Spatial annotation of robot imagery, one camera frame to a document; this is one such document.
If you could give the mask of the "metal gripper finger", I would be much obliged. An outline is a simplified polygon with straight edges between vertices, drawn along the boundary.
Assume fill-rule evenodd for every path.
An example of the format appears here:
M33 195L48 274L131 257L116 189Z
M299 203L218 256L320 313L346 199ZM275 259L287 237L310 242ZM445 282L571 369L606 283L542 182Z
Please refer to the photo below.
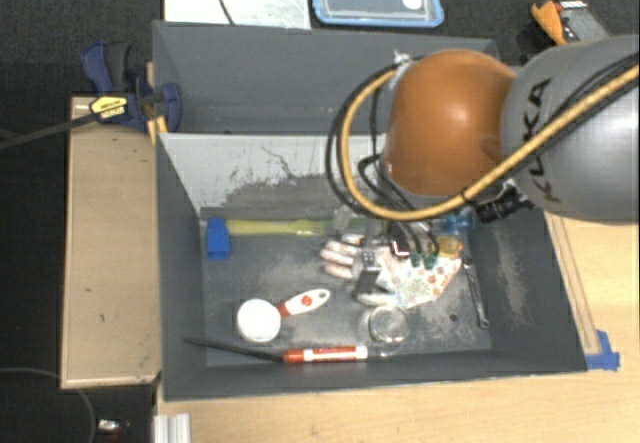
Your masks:
M376 290L376 282L382 271L374 250L362 250L355 258L352 268L354 288L352 297L372 294Z

